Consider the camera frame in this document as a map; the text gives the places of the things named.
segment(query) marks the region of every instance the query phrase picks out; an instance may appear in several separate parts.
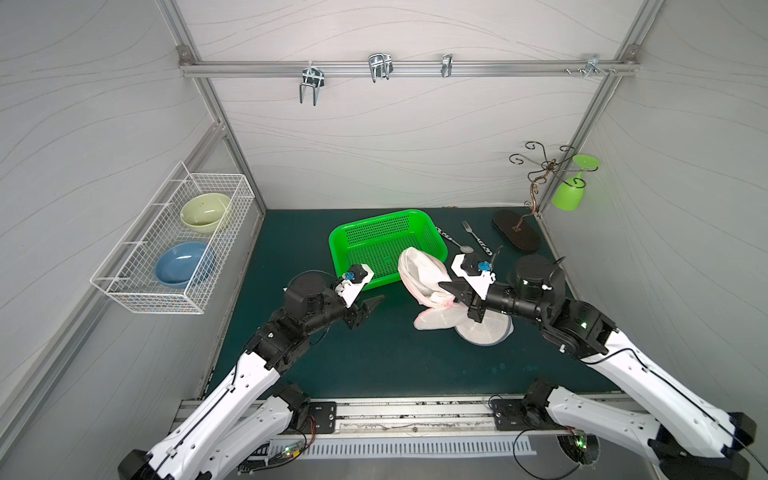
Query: white wire basket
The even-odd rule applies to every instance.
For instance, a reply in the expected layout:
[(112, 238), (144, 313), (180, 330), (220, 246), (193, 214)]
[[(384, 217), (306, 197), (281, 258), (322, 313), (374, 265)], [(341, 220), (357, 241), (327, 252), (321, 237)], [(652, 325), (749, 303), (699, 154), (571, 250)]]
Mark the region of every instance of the white wire basket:
[[(181, 221), (181, 208), (210, 192), (227, 195), (230, 204), (213, 233), (193, 232)], [(242, 174), (191, 174), (179, 163), (91, 283), (134, 313), (202, 314), (253, 198)], [(183, 290), (165, 286), (154, 274), (157, 259), (171, 247), (191, 241), (207, 247), (189, 283)]]

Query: green plastic basket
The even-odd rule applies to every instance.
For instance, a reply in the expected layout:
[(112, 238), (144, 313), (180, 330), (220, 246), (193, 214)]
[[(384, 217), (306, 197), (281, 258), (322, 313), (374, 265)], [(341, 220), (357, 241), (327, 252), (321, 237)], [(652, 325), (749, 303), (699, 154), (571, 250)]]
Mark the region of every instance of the green plastic basket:
[(328, 237), (333, 266), (340, 276), (356, 263), (367, 263), (373, 280), (364, 290), (400, 280), (397, 260), (408, 247), (445, 262), (448, 247), (429, 215), (420, 210), (366, 218), (336, 227)]

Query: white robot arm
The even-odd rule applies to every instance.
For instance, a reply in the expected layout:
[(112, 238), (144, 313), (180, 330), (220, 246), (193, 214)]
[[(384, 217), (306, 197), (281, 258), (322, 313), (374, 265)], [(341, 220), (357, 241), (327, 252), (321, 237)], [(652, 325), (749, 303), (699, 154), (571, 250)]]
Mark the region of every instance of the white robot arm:
[(535, 428), (551, 420), (592, 432), (648, 458), (671, 480), (746, 480), (749, 462), (740, 450), (754, 441), (754, 421), (704, 401), (645, 356), (594, 306), (565, 298), (559, 262), (523, 257), (511, 286), (496, 283), (479, 256), (458, 255), (452, 269), (460, 280), (440, 286), (466, 304), (476, 322), (491, 310), (538, 325), (561, 353), (608, 377), (649, 413), (625, 412), (537, 381), (522, 401), (528, 424)]
[(309, 398), (294, 386), (269, 397), (254, 414), (235, 423), (305, 353), (314, 333), (338, 320), (356, 328), (370, 315), (383, 296), (354, 302), (372, 278), (373, 271), (364, 264), (353, 265), (331, 286), (317, 274), (297, 277), (285, 289), (283, 308), (248, 341), (229, 375), (149, 452), (128, 454), (118, 467), (120, 479), (223, 478), (291, 422), (301, 426)]

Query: blue bowl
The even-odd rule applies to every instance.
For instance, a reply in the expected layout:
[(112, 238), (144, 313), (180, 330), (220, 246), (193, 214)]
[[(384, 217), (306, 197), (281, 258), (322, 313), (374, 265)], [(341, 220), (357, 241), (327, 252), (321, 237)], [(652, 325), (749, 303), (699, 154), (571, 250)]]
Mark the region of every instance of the blue bowl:
[[(207, 243), (186, 242), (176, 245), (160, 255), (154, 265), (154, 275), (157, 280), (170, 288), (187, 288), (197, 264), (203, 258)], [(206, 254), (206, 261), (197, 272), (194, 284), (202, 282), (210, 275), (216, 263), (216, 255), (212, 250)]]

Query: white cloth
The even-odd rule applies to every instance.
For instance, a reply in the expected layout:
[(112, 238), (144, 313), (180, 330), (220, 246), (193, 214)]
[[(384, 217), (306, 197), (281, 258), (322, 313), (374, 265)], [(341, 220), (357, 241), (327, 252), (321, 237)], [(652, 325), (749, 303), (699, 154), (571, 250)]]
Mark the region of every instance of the white cloth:
[(416, 317), (418, 330), (456, 328), (458, 334), (475, 345), (495, 345), (512, 331), (508, 316), (486, 312), (482, 323), (467, 317), (467, 306), (454, 303), (455, 297), (438, 285), (450, 282), (445, 265), (432, 255), (413, 247), (403, 250), (397, 263), (400, 279), (421, 305), (428, 306)]

